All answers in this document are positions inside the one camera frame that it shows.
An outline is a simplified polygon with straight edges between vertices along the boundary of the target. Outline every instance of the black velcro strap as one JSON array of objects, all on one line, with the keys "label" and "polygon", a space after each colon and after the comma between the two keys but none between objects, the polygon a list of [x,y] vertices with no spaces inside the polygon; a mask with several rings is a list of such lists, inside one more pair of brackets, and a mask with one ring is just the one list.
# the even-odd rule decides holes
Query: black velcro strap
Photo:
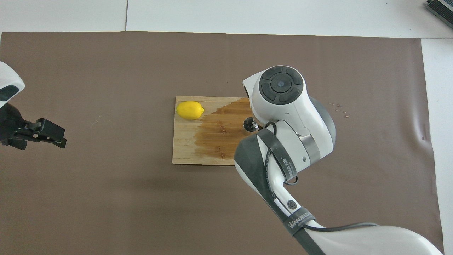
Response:
[{"label": "black velcro strap", "polygon": [[277,161],[277,164],[284,174],[285,181],[289,181],[292,178],[296,177],[296,167],[279,139],[267,128],[261,129],[261,131],[259,131],[257,135],[270,149],[270,152],[274,156],[275,161]]},{"label": "black velcro strap", "polygon": [[307,210],[307,208],[301,207],[291,214],[283,222],[283,225],[291,235],[294,235],[299,229],[303,228],[307,222],[315,219],[316,218]]}]

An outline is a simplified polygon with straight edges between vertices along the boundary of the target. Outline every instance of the dark gray button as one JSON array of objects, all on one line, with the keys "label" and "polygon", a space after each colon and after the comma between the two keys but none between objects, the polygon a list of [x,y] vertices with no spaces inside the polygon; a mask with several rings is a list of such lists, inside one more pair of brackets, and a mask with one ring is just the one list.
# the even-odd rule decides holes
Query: dark gray button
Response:
[{"label": "dark gray button", "polygon": [[8,85],[0,89],[0,101],[8,101],[8,99],[14,96],[17,92],[19,92],[19,89],[14,85]]},{"label": "dark gray button", "polygon": [[292,201],[292,200],[289,200],[288,201],[288,207],[290,209],[296,209],[297,205],[296,205],[296,202]]},{"label": "dark gray button", "polygon": [[267,98],[269,98],[270,100],[275,100],[275,92],[270,89],[269,83],[262,83],[261,90]]},{"label": "dark gray button", "polygon": [[297,85],[302,84],[302,76],[300,76],[300,74],[296,70],[294,70],[292,68],[288,68],[288,69],[286,69],[286,73],[289,74],[291,76],[291,78],[293,78],[294,84],[297,84]]},{"label": "dark gray button", "polygon": [[281,66],[274,66],[272,68],[267,69],[263,73],[262,78],[268,80],[272,77],[272,75],[281,73],[282,71],[283,71],[283,68]]},{"label": "dark gray button", "polygon": [[293,101],[295,97],[299,95],[299,90],[297,88],[292,88],[289,92],[280,95],[280,102],[284,103],[287,101]]},{"label": "dark gray button", "polygon": [[278,93],[285,93],[291,88],[291,77],[287,74],[278,74],[270,82],[271,88]]}]

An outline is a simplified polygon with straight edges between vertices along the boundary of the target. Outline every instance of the white tile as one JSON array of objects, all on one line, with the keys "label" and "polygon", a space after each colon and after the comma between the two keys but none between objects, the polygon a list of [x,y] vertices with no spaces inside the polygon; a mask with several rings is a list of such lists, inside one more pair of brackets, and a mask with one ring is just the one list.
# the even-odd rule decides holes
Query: white tile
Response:
[{"label": "white tile", "polygon": [[1,0],[0,32],[124,31],[127,0]]},{"label": "white tile", "polygon": [[445,255],[453,254],[453,39],[422,39]]},{"label": "white tile", "polygon": [[128,31],[453,38],[424,0],[129,0]]}]

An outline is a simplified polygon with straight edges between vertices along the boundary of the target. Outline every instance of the lemon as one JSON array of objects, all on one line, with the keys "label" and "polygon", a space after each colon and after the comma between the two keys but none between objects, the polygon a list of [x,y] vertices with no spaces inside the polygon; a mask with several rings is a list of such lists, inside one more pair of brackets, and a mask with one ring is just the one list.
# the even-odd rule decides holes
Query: lemon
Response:
[{"label": "lemon", "polygon": [[199,102],[185,101],[176,107],[176,112],[184,119],[198,119],[204,112]]}]

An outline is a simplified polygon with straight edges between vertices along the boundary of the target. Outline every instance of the wooden cutting board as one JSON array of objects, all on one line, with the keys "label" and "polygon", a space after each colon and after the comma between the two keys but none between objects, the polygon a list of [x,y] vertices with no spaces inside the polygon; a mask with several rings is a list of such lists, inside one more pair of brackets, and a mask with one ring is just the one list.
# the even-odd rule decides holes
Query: wooden cutting board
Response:
[{"label": "wooden cutting board", "polygon": [[175,107],[197,101],[203,115],[196,120],[174,115],[173,164],[233,166],[239,141],[249,135],[244,120],[252,116],[248,98],[177,96]]}]

